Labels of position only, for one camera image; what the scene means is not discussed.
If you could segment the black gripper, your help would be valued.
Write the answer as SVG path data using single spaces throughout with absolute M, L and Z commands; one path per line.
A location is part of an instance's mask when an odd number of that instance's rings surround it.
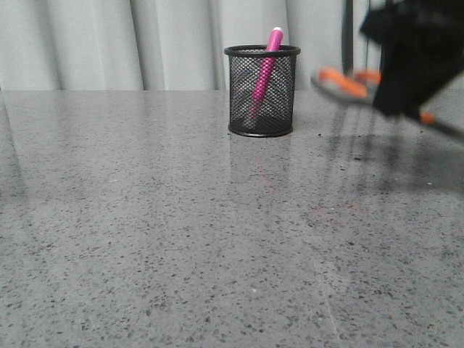
M 420 107 L 463 72 L 463 2 L 398 1 L 367 12 L 360 32 L 384 60 L 373 106 L 386 116 Z

